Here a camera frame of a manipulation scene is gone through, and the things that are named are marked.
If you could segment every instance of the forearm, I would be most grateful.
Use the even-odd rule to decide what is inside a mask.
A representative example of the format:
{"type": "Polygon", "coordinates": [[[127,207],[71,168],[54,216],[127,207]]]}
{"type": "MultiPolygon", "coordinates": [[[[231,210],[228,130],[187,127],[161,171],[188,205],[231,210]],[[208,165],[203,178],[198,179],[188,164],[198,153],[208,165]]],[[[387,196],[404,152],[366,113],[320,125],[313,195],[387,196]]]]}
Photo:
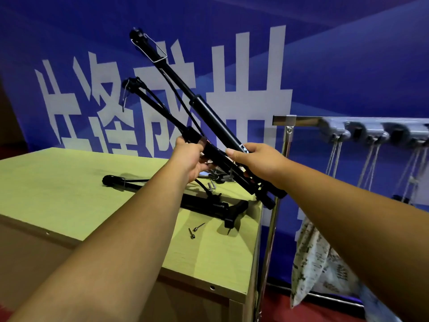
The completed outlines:
{"type": "Polygon", "coordinates": [[[274,183],[383,302],[396,312],[408,307],[410,320],[429,315],[422,304],[429,289],[428,213],[288,160],[274,183]]]}
{"type": "Polygon", "coordinates": [[[164,261],[187,179],[187,172],[167,163],[73,252],[12,321],[137,320],[164,261]]]}

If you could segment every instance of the person's right hand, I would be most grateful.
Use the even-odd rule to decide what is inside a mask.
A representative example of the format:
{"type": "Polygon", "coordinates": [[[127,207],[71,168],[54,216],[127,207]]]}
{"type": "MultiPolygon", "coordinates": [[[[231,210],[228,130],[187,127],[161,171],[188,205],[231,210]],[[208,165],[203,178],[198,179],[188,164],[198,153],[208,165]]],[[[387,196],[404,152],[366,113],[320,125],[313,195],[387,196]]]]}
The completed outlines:
{"type": "Polygon", "coordinates": [[[246,165],[256,176],[277,184],[280,172],[285,169],[287,159],[280,152],[263,143],[248,142],[244,145],[249,154],[233,149],[226,153],[233,161],[246,165]]]}

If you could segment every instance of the table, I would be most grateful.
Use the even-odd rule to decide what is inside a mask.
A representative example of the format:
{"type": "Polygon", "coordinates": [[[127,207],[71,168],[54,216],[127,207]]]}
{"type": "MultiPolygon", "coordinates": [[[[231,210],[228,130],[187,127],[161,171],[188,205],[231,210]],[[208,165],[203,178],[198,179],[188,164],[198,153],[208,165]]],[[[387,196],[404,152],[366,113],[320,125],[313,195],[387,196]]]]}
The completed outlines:
{"type": "MultiPolygon", "coordinates": [[[[0,304],[16,309],[133,193],[104,175],[150,178],[165,159],[49,148],[0,161],[0,304]]],[[[249,200],[228,232],[223,221],[180,209],[146,321],[251,321],[262,205],[236,183],[222,200],[249,200]],[[191,239],[188,228],[203,225],[191,239]]],[[[202,192],[191,183],[186,193],[202,192]]]]}

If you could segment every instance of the metal rack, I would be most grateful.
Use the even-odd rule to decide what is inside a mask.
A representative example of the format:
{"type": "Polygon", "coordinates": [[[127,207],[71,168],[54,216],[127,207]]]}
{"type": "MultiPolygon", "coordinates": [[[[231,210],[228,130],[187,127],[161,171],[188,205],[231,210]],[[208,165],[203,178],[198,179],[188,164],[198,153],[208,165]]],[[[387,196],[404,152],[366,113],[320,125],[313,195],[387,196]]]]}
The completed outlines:
{"type": "MultiPolygon", "coordinates": [[[[390,141],[395,146],[403,148],[427,146],[429,143],[429,119],[274,115],[272,125],[285,127],[282,146],[282,154],[285,157],[289,156],[295,127],[318,127],[322,134],[322,139],[326,142],[332,142],[335,138],[340,141],[355,140],[363,143],[390,141]]],[[[267,285],[279,202],[280,199],[275,198],[275,207],[271,214],[262,266],[259,296],[255,309],[256,321],[260,321],[262,313],[261,303],[267,285]]],[[[335,301],[329,296],[318,296],[335,301]]]]}

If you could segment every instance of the blue backdrop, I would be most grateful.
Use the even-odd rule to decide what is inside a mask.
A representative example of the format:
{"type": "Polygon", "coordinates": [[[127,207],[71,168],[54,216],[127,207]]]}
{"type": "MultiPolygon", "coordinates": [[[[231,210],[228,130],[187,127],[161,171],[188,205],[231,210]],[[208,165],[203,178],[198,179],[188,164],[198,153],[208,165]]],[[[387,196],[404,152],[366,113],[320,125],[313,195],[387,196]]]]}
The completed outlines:
{"type": "MultiPolygon", "coordinates": [[[[140,26],[232,130],[280,147],[273,114],[428,117],[428,13],[429,0],[0,0],[1,83],[32,151],[169,157],[171,124],[134,97],[114,109],[118,78],[139,72],[180,111],[128,39],[140,26]],[[222,107],[223,92],[236,101],[222,107]]],[[[330,149],[300,129],[291,159],[324,171],[330,149]]],[[[365,156],[345,143],[337,177],[356,184],[365,156]]],[[[383,146],[373,190],[391,196],[408,157],[383,146]]],[[[270,270],[287,282],[297,211],[282,202],[270,270]]]]}

